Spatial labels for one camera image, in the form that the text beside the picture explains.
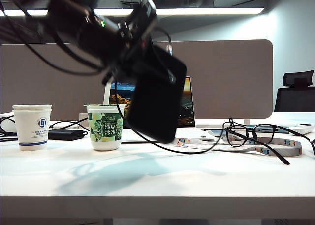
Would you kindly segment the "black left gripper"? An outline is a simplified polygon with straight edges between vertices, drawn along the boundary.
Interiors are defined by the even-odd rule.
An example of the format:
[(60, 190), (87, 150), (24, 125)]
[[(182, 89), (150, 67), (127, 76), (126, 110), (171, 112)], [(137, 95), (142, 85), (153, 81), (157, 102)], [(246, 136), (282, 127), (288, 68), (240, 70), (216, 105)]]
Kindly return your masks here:
[(145, 54), (147, 61), (151, 65), (152, 73), (160, 80), (169, 84), (176, 83), (176, 77), (166, 65), (165, 57), (169, 54), (154, 45), (150, 38), (150, 32), (154, 28), (154, 22), (118, 23), (119, 37), (123, 39), (123, 46), (113, 57), (102, 80), (102, 84), (109, 84), (114, 81), (135, 84), (137, 80), (146, 72)]

